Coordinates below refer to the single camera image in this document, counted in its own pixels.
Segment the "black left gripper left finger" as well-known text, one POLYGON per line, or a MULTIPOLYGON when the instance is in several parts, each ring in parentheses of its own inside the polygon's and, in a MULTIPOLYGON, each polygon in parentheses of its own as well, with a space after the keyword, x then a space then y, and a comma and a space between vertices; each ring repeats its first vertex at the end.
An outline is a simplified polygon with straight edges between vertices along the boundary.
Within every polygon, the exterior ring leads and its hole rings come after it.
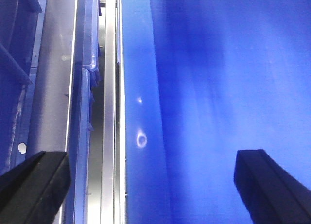
POLYGON ((66 152, 41 151, 0 177, 2 224, 51 224, 71 183, 66 152))

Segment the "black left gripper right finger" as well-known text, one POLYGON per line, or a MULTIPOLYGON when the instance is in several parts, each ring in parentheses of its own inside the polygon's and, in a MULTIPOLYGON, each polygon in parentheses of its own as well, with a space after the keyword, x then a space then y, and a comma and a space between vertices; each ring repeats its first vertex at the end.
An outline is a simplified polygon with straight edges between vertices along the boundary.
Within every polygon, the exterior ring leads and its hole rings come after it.
POLYGON ((264 150, 239 150, 234 184, 255 224, 309 224, 311 191, 264 150))

